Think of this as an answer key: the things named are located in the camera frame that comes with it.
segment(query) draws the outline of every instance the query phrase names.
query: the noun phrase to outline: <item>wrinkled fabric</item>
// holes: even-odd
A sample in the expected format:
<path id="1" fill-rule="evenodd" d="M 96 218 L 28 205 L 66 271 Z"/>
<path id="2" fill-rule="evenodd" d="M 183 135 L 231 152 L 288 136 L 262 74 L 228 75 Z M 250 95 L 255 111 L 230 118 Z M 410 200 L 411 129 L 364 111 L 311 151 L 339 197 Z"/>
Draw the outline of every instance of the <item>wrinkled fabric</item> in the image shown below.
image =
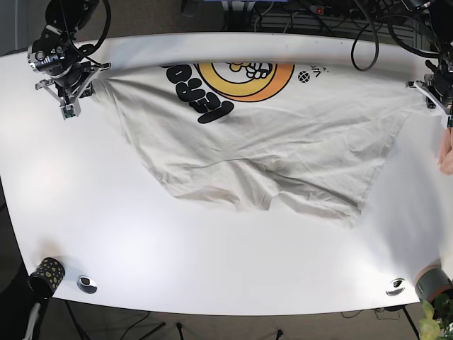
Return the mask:
<path id="1" fill-rule="evenodd" d="M 150 67 L 93 87 L 171 195 L 237 211 L 278 198 L 349 226 L 404 120 L 425 106 L 404 81 L 314 65 Z"/>

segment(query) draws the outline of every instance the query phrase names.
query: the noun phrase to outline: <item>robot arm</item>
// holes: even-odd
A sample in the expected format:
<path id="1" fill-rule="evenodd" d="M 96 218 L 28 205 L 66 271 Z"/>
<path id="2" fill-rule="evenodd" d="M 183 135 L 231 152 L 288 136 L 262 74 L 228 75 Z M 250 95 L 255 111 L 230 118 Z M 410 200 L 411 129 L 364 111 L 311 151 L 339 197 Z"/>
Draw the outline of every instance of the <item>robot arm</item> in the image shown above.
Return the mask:
<path id="1" fill-rule="evenodd" d="M 28 63 L 35 72 L 50 76 L 36 84 L 45 89 L 60 103 L 63 118 L 80 114 L 79 99 L 91 96 L 91 80 L 110 64 L 99 64 L 89 55 L 105 40 L 110 26 L 110 5 L 103 0 L 107 12 L 104 31 L 96 45 L 84 45 L 79 49 L 73 39 L 77 31 L 90 20 L 99 0 L 51 0 L 46 9 L 46 26 L 40 39 L 28 48 Z M 49 86 L 55 85 L 55 93 Z"/>

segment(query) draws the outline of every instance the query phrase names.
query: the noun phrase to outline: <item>white table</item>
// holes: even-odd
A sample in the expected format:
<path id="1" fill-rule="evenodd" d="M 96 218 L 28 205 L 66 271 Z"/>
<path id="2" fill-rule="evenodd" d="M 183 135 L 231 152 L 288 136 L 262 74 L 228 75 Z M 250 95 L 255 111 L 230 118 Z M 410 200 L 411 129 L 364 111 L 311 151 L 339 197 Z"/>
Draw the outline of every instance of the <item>white table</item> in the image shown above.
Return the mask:
<path id="1" fill-rule="evenodd" d="M 350 64 L 350 40 L 300 35 L 202 33 L 107 40 L 95 58 L 114 69 L 195 61 Z M 360 43 L 359 60 L 373 45 Z M 422 79 L 424 60 L 381 45 L 376 67 Z M 34 84 L 25 54 L 0 58 L 0 175 L 29 272 L 45 256 L 67 276 L 57 298 L 211 315 L 292 315 L 400 305 L 385 293 L 444 255 L 453 274 L 453 180 L 436 167 L 440 124 L 406 123 L 354 229 L 317 225 L 289 209 L 209 211 L 176 200 L 81 100 L 63 121 Z M 76 286 L 92 277 L 98 292 Z"/>

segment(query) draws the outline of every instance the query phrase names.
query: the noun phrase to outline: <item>floor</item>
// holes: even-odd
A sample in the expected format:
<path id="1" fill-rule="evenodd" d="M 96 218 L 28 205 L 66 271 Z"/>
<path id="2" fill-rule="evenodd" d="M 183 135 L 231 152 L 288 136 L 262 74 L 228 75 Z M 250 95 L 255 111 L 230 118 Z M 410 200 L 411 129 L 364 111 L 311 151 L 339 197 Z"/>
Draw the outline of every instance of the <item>floor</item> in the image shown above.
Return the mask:
<path id="1" fill-rule="evenodd" d="M 45 7 L 49 0 L 30 0 L 28 8 L 28 40 L 34 41 L 44 28 Z M 180 15 L 180 0 L 110 0 L 113 21 L 108 37 L 155 33 L 218 31 L 223 26 L 219 3 L 202 3 L 194 18 Z M 77 40 L 96 39 L 104 22 L 102 7 L 91 22 L 77 35 Z M 0 205 L 4 202 L 0 190 Z M 21 254 L 14 237 L 8 211 L 0 212 L 0 290 L 13 278 Z M 79 324 L 93 339 L 119 340 L 128 326 L 147 313 L 136 310 L 72 303 Z M 420 306 L 409 305 L 408 311 L 417 324 Z M 282 340 L 346 340 L 346 339 L 416 339 L 405 315 L 385 310 L 365 310 L 287 317 L 214 317 L 152 312 L 134 327 L 125 339 L 139 339 L 160 322 L 166 326 L 150 339 L 179 339 L 176 322 L 184 326 L 186 340 L 273 340 L 278 329 Z M 80 339 L 63 301 L 53 299 L 42 326 L 43 340 Z"/>

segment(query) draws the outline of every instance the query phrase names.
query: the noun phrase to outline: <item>wire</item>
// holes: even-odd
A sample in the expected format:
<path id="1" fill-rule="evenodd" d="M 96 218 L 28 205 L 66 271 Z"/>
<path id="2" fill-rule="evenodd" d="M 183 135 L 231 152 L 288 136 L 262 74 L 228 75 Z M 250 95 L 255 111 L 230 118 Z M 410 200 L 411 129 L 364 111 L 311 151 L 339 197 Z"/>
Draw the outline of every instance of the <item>wire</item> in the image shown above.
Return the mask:
<path id="1" fill-rule="evenodd" d="M 388 16 L 385 16 L 385 18 L 389 18 L 389 20 L 387 21 L 387 29 L 389 30 L 390 36 L 393 38 L 393 40 L 395 40 L 395 43 L 397 45 L 399 45 L 400 47 L 402 47 L 406 51 L 408 51 L 410 53 L 413 53 L 414 55 L 418 55 L 419 57 L 428 58 L 428 59 L 438 59 L 439 58 L 439 56 L 440 56 L 439 53 L 436 53 L 436 52 L 424 52 L 424 51 L 421 51 L 421 50 L 417 50 L 416 48 L 411 47 L 411 46 L 405 44 L 404 42 L 402 42 L 400 40 L 400 38 L 398 38 L 398 36 L 395 34 L 393 21 L 391 19 L 391 18 L 396 18 L 396 17 L 412 19 L 414 21 L 417 21 L 419 25 L 422 25 L 422 27 L 425 27 L 425 28 L 427 28 L 427 27 L 426 27 L 426 25 L 424 23 L 422 23 L 421 21 L 419 21 L 416 18 L 412 18 L 411 16 L 403 16 L 403 15 L 400 15 L 400 14 L 389 14 Z M 439 40 L 434 35 L 432 35 L 432 37 L 436 40 L 437 43 L 439 43 Z"/>
<path id="2" fill-rule="evenodd" d="M 377 36 L 377 31 L 376 31 L 376 27 L 374 27 L 374 21 L 370 18 L 369 16 L 369 13 L 368 11 L 364 8 L 364 6 L 360 3 L 360 0 L 354 0 L 354 2 L 357 4 L 357 7 L 362 11 L 363 15 L 365 16 L 365 18 L 368 20 L 368 25 L 366 25 L 362 30 L 360 30 L 359 34 L 357 35 L 357 37 L 355 38 L 354 40 L 354 43 L 352 44 L 352 48 L 351 48 L 351 62 L 352 62 L 352 65 L 354 66 L 354 68 L 357 70 L 357 71 L 361 71 L 361 72 L 365 72 L 365 71 L 368 71 L 369 69 L 373 68 L 374 64 L 376 64 L 377 62 L 377 58 L 379 57 L 379 37 Z M 368 27 L 368 26 L 371 26 L 371 30 L 373 32 L 373 38 L 374 38 L 374 58 L 371 62 L 371 64 L 369 64 L 367 67 L 365 67 L 364 69 L 361 69 L 360 67 L 357 66 L 357 64 L 355 63 L 355 59 L 354 59 L 354 51 L 355 51 L 355 46 L 357 44 L 357 41 L 359 40 L 360 36 L 362 35 L 363 31 Z"/>
<path id="3" fill-rule="evenodd" d="M 414 334 L 417 336 L 417 339 L 419 339 L 420 335 L 418 334 L 417 327 L 415 327 L 415 325 L 413 324 L 412 318 L 409 315 L 408 310 L 406 309 L 406 306 L 403 307 L 403 312 L 406 315 L 406 317 L 408 318 L 409 324 L 411 324 L 411 327 L 412 327 L 412 330 L 413 330 Z"/>
<path id="4" fill-rule="evenodd" d="M 419 21 L 418 19 L 416 18 L 413 18 L 411 16 L 405 16 L 405 15 L 401 15 L 401 14 L 389 14 L 387 16 L 382 16 L 381 18 L 378 18 L 377 20 L 380 21 L 382 19 L 386 19 L 386 18 L 393 18 L 393 17 L 401 17 L 401 18 L 407 18 L 407 19 L 412 19 L 416 22 L 418 22 L 419 25 L 421 25 L 422 27 L 425 27 L 425 24 L 421 21 Z M 354 54 L 354 49 L 355 49 L 355 45 L 357 44 L 357 41 L 359 40 L 360 36 L 362 35 L 362 33 L 364 32 L 365 28 L 367 28 L 367 26 L 365 26 L 362 30 L 360 30 L 359 34 L 357 35 L 357 37 L 355 38 L 354 40 L 354 43 L 352 44 L 352 49 L 351 49 L 351 60 L 352 60 L 352 63 L 354 64 L 355 61 L 353 59 L 353 54 Z M 416 48 L 414 47 L 411 47 L 411 46 L 408 46 L 407 44 L 405 44 L 404 42 L 402 42 L 395 34 L 394 30 L 393 30 L 393 24 L 390 23 L 390 21 L 387 22 L 387 28 L 389 30 L 389 33 L 390 33 L 390 36 L 395 40 L 395 43 L 397 43 L 399 46 L 401 46 L 403 49 L 405 49 L 406 51 L 410 52 L 410 53 L 413 53 L 414 55 L 418 55 L 419 57 L 423 57 L 423 58 L 428 58 L 428 59 L 437 59 L 439 58 L 440 54 L 439 53 L 435 53 L 435 52 L 424 52 L 424 51 L 421 51 L 421 50 L 417 50 Z M 439 43 L 439 40 L 437 40 L 437 38 L 432 34 L 432 38 L 434 38 L 434 40 Z"/>
<path id="5" fill-rule="evenodd" d="M 102 2 L 104 3 L 104 7 L 105 7 L 104 29 L 102 31 L 101 37 L 99 38 L 98 42 L 96 43 L 96 45 L 94 45 L 93 49 L 89 52 L 88 55 L 92 55 L 94 52 L 96 52 L 99 49 L 99 47 L 103 44 L 104 40 L 107 38 L 108 30 L 110 29 L 110 23 L 112 21 L 112 10 L 110 8 L 110 4 L 108 3 L 108 0 L 102 0 Z"/>
<path id="6" fill-rule="evenodd" d="M 320 18 L 320 16 L 316 13 L 314 13 L 306 4 L 304 4 L 302 1 L 297 0 L 297 2 L 300 4 L 300 6 L 304 7 L 305 11 L 310 15 L 313 16 L 322 26 L 326 28 L 326 30 L 334 37 L 336 38 L 335 34 L 332 32 L 332 30 L 326 25 L 326 23 L 323 21 L 323 19 Z"/>
<path id="7" fill-rule="evenodd" d="M 88 59 L 90 62 L 94 63 L 94 64 L 95 64 L 96 66 L 98 66 L 98 67 L 102 67 L 102 65 L 99 64 L 97 61 L 91 59 L 88 55 L 85 55 L 84 53 L 80 52 L 79 49 L 76 47 L 76 45 L 74 45 L 74 43 L 72 42 L 71 36 L 70 36 L 70 34 L 69 34 L 68 25 L 67 25 L 67 22 L 66 22 L 66 16 L 64 15 L 64 7 L 63 7 L 63 1 L 62 1 L 62 0 L 59 0 L 59 7 L 60 7 L 61 10 L 62 10 L 63 22 L 64 22 L 64 29 L 66 30 L 66 34 L 67 34 L 67 37 L 68 37 L 68 41 L 69 41 L 69 43 L 71 44 L 72 48 L 74 48 L 74 50 L 75 50 L 81 57 Z"/>
<path id="8" fill-rule="evenodd" d="M 400 319 L 399 311 L 398 311 L 398 318 L 397 319 L 393 319 L 393 318 L 382 318 L 382 319 L 380 319 L 379 318 L 379 313 L 382 313 L 383 312 L 382 310 L 383 310 L 383 308 L 373 309 L 374 315 L 376 315 L 376 319 L 377 320 L 379 320 L 379 321 L 384 321 L 384 320 L 398 321 Z M 345 316 L 345 314 L 344 314 L 345 312 L 341 312 L 341 316 L 343 317 L 343 319 L 354 319 L 356 316 L 358 316 L 363 311 L 364 310 L 359 310 L 357 313 L 355 313 L 354 315 L 352 315 L 350 317 Z"/>
<path id="9" fill-rule="evenodd" d="M 90 337 L 86 334 L 84 329 L 77 323 L 76 317 L 74 316 L 74 313 L 72 312 L 71 306 L 69 306 L 69 302 L 66 300 L 64 301 L 66 308 L 68 309 L 69 316 L 71 317 L 72 323 L 76 327 L 77 333 L 79 333 L 80 339 L 81 340 L 91 340 Z"/>
<path id="10" fill-rule="evenodd" d="M 346 20 L 348 19 L 347 16 L 345 16 L 340 23 L 336 24 L 335 26 L 331 27 L 331 30 L 335 30 L 336 28 L 340 27 Z"/>
<path id="11" fill-rule="evenodd" d="M 124 332 L 124 334 L 121 336 L 121 339 L 120 339 L 120 340 L 123 340 L 124 337 L 126 336 L 126 334 L 128 333 L 128 331 L 130 331 L 134 326 L 138 325 L 140 322 L 142 322 L 143 320 L 145 320 L 145 319 L 149 316 L 150 313 L 151 313 L 151 312 L 147 312 L 147 314 L 146 314 L 142 319 L 140 319 L 139 321 L 135 322 L 132 326 L 130 326 L 128 329 L 126 329 L 126 331 Z"/>
<path id="12" fill-rule="evenodd" d="M 259 12 L 258 12 L 258 9 L 256 10 L 256 11 L 258 12 L 259 15 L 258 15 L 257 19 L 255 19 L 255 25 L 253 25 L 253 31 L 254 31 L 255 33 L 256 33 L 256 26 L 258 25 L 258 21 L 259 21 L 260 24 L 261 24 L 261 21 L 263 20 L 263 17 L 264 17 L 267 13 L 269 13 L 269 11 L 272 9 L 273 6 L 274 6 L 274 3 L 271 2 L 271 3 L 270 3 L 270 6 L 268 7 L 268 9 L 266 9 L 264 12 L 259 13 Z"/>
<path id="13" fill-rule="evenodd" d="M 290 20 L 289 20 L 288 23 L 286 24 L 285 29 L 283 30 L 283 33 L 286 33 L 286 31 L 288 30 L 290 24 L 291 24 L 291 26 L 292 26 L 292 20 L 296 17 L 297 14 L 299 14 L 299 12 L 298 12 L 298 11 L 295 11 L 292 15 L 289 16 L 289 17 L 290 17 Z"/>

